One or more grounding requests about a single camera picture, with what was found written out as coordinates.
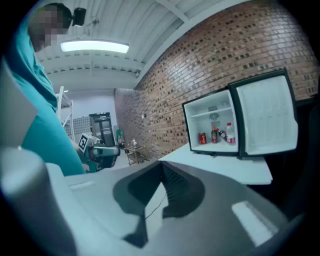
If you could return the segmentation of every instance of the soda can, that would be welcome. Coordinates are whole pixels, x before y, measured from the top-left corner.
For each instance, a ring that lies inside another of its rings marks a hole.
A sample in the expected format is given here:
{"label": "soda can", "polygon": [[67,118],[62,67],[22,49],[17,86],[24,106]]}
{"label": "soda can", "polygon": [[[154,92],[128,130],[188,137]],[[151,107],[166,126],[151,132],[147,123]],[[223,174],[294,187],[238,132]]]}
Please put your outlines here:
{"label": "soda can", "polygon": [[207,144],[207,138],[204,132],[199,133],[199,141],[200,141],[200,144]]}

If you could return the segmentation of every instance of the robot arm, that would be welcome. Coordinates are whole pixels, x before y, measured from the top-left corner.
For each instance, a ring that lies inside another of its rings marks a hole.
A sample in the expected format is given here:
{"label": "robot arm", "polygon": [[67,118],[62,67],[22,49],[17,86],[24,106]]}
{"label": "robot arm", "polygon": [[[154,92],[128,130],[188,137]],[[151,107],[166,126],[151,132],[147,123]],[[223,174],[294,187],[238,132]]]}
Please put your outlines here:
{"label": "robot arm", "polygon": [[120,156],[119,148],[103,147],[99,138],[85,133],[82,134],[78,146],[89,164],[90,173],[113,167]]}

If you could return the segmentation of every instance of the wall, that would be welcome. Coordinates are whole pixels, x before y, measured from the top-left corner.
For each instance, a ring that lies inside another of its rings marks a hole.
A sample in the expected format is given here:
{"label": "wall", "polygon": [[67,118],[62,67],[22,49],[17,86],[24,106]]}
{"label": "wall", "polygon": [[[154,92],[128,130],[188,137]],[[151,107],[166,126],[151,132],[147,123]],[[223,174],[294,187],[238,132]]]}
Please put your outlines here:
{"label": "wall", "polygon": [[[112,126],[117,125],[114,91],[79,91],[67,92],[67,97],[73,100],[73,118],[88,117],[89,114],[110,112]],[[61,119],[65,120],[69,109],[62,109]]]}
{"label": "wall", "polygon": [[134,90],[117,89],[117,123],[159,158],[188,142],[182,103],[283,68],[297,101],[317,93],[319,65],[291,14],[271,1],[241,3],[189,30]]}
{"label": "wall", "polygon": [[[114,92],[110,91],[81,91],[66,93],[67,97],[73,100],[73,129],[75,141],[78,142],[82,133],[90,134],[89,114],[110,112],[112,129],[117,125]],[[61,110],[61,120],[65,120],[70,114],[69,108]],[[68,125],[64,127],[71,138],[71,129]]]}

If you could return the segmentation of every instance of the plastic bottle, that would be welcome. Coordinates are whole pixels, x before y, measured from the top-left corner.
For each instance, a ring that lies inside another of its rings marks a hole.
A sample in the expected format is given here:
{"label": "plastic bottle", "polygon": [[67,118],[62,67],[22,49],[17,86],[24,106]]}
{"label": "plastic bottle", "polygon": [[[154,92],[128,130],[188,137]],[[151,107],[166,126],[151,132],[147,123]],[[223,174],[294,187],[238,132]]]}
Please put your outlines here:
{"label": "plastic bottle", "polygon": [[230,122],[228,122],[226,127],[226,142],[228,145],[235,145],[236,144],[236,133],[235,130]]}
{"label": "plastic bottle", "polygon": [[220,138],[222,138],[225,141],[227,141],[227,133],[224,130],[219,130],[218,129],[218,134],[220,135]]}

